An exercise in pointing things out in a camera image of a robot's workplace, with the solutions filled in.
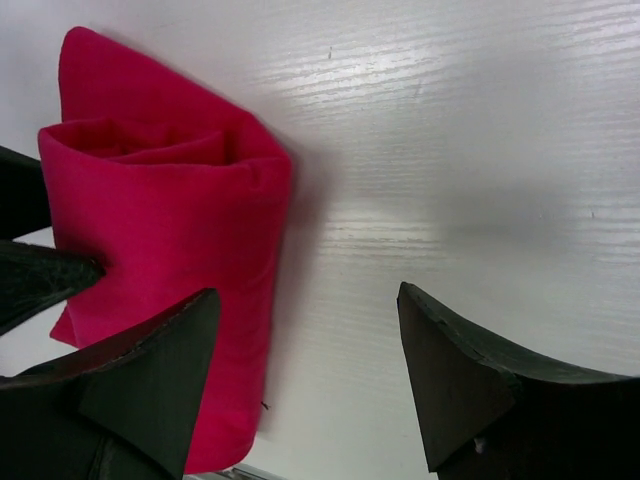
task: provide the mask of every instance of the white table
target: white table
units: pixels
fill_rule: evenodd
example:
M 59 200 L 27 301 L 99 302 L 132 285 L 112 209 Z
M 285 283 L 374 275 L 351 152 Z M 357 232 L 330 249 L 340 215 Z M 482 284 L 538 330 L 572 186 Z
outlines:
M 37 155 L 77 24 L 255 111 L 298 181 L 246 462 L 426 478 L 401 280 L 542 353 L 640 373 L 639 22 L 632 0 L 4 0 L 0 144 Z M 0 373 L 66 351 L 46 338 L 58 312 L 0 339 Z

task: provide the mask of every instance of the folded red cloth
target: folded red cloth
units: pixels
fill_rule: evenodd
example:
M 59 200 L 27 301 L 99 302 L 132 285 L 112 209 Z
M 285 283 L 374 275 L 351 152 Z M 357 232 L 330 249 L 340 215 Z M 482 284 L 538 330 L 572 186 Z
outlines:
M 67 34 L 59 81 L 63 121 L 39 134 L 56 246 L 107 275 L 51 336 L 85 347 L 218 289 L 186 473 L 227 468 L 260 417 L 290 159 L 250 113 L 85 28 Z

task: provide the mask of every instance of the folded towel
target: folded towel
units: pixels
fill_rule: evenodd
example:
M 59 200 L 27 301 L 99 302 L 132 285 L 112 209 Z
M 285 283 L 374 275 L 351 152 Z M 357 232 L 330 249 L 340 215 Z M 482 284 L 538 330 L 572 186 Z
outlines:
M 66 36 L 59 82 L 62 123 L 38 138 L 56 246 L 107 273 L 51 336 L 82 348 L 217 289 L 186 473 L 227 468 L 260 417 L 291 161 L 250 113 L 85 28 Z

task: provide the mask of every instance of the red cloth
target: red cloth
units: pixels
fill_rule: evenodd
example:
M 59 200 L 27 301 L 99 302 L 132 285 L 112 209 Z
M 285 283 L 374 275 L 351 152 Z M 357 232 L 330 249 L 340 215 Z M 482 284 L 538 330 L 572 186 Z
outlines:
M 38 138 L 56 246 L 107 275 L 51 336 L 85 347 L 218 289 L 186 473 L 229 467 L 260 417 L 290 159 L 250 113 L 85 28 L 67 34 L 59 81 L 62 123 Z

